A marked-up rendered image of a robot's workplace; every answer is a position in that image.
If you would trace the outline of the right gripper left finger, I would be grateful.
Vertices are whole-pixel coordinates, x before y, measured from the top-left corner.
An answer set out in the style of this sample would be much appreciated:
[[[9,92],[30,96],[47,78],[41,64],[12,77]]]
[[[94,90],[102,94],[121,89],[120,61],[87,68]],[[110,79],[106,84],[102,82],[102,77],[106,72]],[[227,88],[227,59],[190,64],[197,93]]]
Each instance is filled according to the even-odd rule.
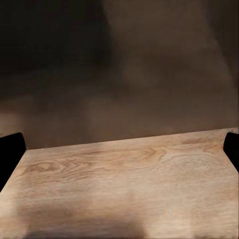
[[[0,192],[26,152],[21,132],[0,138]]]

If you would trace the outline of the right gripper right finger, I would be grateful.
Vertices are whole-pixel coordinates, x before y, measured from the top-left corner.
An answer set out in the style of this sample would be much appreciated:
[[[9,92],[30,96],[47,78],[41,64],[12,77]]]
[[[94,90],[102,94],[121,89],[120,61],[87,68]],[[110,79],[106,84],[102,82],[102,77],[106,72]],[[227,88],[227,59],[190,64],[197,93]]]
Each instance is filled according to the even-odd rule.
[[[223,150],[239,172],[239,134],[228,132],[224,141]]]

